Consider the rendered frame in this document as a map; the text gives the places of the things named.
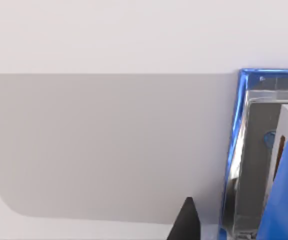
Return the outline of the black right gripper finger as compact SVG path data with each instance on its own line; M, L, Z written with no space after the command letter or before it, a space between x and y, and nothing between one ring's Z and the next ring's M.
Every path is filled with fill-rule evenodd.
M187 197L166 240L201 240L201 223L192 197Z

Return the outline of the blue framed clear box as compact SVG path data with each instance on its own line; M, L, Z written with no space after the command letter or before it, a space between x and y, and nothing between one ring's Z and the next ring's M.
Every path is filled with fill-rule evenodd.
M238 74L220 215L227 240L255 240L288 141L288 69Z

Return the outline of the blue rounded object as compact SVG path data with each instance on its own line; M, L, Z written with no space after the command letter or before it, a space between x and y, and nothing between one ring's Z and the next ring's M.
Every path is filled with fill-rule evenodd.
M281 155L256 240L288 240L288 140Z

